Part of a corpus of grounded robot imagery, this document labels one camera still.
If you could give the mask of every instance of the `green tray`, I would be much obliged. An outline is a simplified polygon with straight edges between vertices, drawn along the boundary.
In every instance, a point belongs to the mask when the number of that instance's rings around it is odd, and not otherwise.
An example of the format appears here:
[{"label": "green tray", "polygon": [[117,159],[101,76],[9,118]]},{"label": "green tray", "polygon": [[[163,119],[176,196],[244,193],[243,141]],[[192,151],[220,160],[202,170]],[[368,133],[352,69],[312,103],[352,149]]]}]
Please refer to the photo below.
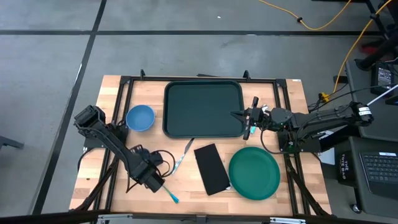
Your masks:
[{"label": "green tray", "polygon": [[231,112],[243,109],[237,82],[170,82],[164,92],[163,132],[170,138],[238,137],[244,126]]},{"label": "green tray", "polygon": [[280,182],[279,166],[272,155],[258,147],[245,147],[229,162],[229,179],[243,197],[263,200],[275,193]]}]

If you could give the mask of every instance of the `gray floor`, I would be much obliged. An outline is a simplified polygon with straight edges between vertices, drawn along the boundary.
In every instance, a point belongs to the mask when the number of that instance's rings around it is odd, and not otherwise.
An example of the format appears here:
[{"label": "gray floor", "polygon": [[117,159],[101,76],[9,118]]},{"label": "gray floor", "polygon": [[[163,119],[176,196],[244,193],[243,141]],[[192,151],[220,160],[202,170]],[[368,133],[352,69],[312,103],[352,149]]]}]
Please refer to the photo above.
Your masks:
[{"label": "gray floor", "polygon": [[[273,1],[320,26],[341,2]],[[0,29],[91,30],[100,0],[0,0]],[[388,15],[382,13],[388,21]],[[352,4],[327,30],[361,30],[369,20],[364,4]],[[257,1],[108,1],[100,30],[304,30],[288,14]],[[73,114],[95,104],[103,75],[299,78],[308,103],[331,80],[356,37],[228,35],[97,36]],[[363,38],[362,42],[372,39]],[[62,112],[76,78],[88,36],[0,35],[0,135],[25,142],[24,150],[0,151],[0,216],[23,215],[37,187]],[[355,50],[351,58],[364,57]],[[350,99],[336,101],[336,105]],[[44,212],[68,209],[83,138],[70,124]],[[326,177],[332,211],[338,217],[397,223],[353,213],[353,191]],[[146,223],[177,223],[150,221]]]}]

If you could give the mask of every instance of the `wooden tabletop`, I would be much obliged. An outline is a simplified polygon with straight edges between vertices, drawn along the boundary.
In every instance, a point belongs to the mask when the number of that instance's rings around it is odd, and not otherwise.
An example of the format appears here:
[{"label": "wooden tabletop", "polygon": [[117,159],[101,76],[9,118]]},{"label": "wooden tabletop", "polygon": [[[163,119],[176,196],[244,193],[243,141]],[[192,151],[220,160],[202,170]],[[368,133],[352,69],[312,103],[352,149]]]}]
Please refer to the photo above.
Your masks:
[{"label": "wooden tabletop", "polygon": [[[106,75],[103,78],[96,105],[107,115],[106,122],[111,122],[120,76]],[[290,104],[293,112],[307,113],[303,86],[300,80],[286,80]],[[162,130],[164,88],[168,82],[135,81],[132,91],[130,108],[135,105],[149,105],[155,111],[155,123],[150,130],[137,133],[130,131],[127,136],[128,148],[142,144],[144,148],[154,151],[163,149],[170,151],[176,160],[184,152],[189,139],[168,138]],[[259,98],[259,105],[267,104],[269,110],[275,107],[274,92],[271,84],[266,83],[240,83],[243,90],[244,106],[250,107],[254,96]],[[121,108],[118,119],[121,119],[124,102],[126,100],[127,85],[124,87]],[[279,90],[283,102],[282,89]],[[246,146],[262,148],[257,129],[251,134],[248,141],[239,138],[208,138],[195,139],[174,175],[165,179],[165,186],[176,195],[180,203],[175,204],[164,189],[152,193],[143,185],[135,186],[126,194],[127,173],[122,163],[119,163],[118,175],[114,189],[111,210],[113,212],[139,212],[139,213],[174,213],[174,214],[208,214],[208,215],[292,215],[289,190],[287,185],[286,169],[282,155],[273,155],[280,169],[280,184],[276,193],[268,199],[255,201],[243,198],[235,189],[207,196],[193,153],[194,149],[216,144],[221,160],[228,173],[228,164],[233,154]],[[271,131],[264,132],[264,142],[272,151],[278,151],[277,135]],[[75,190],[70,203],[70,208],[79,206],[98,182],[104,149],[98,148],[88,153],[81,162],[80,171],[75,184]],[[171,161],[168,155],[163,155],[166,161]],[[329,199],[326,193],[321,165],[310,153],[300,154],[305,184],[322,208],[331,213]],[[167,170],[167,165],[159,167],[161,172]],[[300,191],[295,185],[299,212],[303,212]],[[104,208],[104,201],[108,191],[105,185],[100,208]]]}]

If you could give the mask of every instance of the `green plate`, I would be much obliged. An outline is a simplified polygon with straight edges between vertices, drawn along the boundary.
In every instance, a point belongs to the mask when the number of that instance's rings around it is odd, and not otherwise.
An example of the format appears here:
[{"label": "green plate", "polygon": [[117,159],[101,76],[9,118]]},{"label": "green plate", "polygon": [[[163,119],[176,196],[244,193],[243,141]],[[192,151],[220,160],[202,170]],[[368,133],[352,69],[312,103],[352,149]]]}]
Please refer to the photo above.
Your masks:
[{"label": "green plate", "polygon": [[252,200],[270,197],[280,182],[279,166],[275,159],[258,147],[245,147],[235,153],[228,172],[236,191]]}]

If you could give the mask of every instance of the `blue bowl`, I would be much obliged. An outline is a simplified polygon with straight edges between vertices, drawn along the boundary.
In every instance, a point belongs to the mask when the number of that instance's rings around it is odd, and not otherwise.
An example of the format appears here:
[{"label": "blue bowl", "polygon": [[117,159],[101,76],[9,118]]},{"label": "blue bowl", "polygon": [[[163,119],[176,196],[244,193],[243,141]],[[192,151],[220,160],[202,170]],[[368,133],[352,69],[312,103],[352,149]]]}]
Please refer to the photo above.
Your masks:
[{"label": "blue bowl", "polygon": [[127,126],[134,131],[146,131],[155,122],[155,112],[147,105],[137,105],[127,113]]}]

